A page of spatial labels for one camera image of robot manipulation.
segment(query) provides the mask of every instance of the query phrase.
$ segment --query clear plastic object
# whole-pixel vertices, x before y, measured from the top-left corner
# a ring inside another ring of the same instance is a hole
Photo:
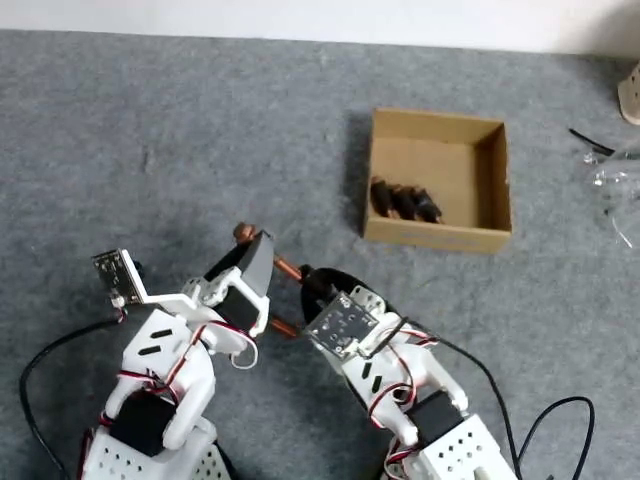
[[[598,164],[590,183],[598,194],[598,206],[610,221],[620,243],[640,246],[640,156],[624,152]]]

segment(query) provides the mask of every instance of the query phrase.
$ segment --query white plastic bracket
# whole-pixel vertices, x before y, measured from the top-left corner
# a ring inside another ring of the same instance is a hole
[[[410,479],[516,480],[500,447],[478,415],[472,415],[403,462]]]

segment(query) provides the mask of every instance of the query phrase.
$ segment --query small black object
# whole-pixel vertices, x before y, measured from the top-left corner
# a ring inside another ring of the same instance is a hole
[[[133,393],[122,404],[109,434],[140,453],[154,457],[164,449],[162,434],[176,408],[152,393],[142,390]]]
[[[393,210],[391,192],[384,180],[374,180],[371,184],[371,203],[374,210],[383,217],[388,217]]]
[[[460,411],[442,390],[428,396],[408,412],[411,421],[420,427],[423,448],[431,445],[464,420]]]
[[[215,309],[227,322],[244,332],[251,330],[260,313],[236,287],[229,287],[227,296]]]
[[[416,219],[416,204],[411,198],[411,193],[408,188],[396,187],[392,191],[393,206],[405,220]]]
[[[442,211],[424,188],[414,188],[411,196],[416,204],[418,214],[427,222],[437,223]]]

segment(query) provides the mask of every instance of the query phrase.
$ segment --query cardboard box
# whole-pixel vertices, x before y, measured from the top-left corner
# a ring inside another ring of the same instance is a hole
[[[364,237],[386,243],[497,252],[511,237],[504,123],[463,115],[377,109],[369,186],[420,185],[442,210],[444,224],[398,220],[373,209],[370,188]]]

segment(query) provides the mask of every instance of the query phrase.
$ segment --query white wall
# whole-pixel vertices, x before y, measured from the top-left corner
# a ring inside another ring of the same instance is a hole
[[[640,58],[640,0],[0,0],[0,28]]]

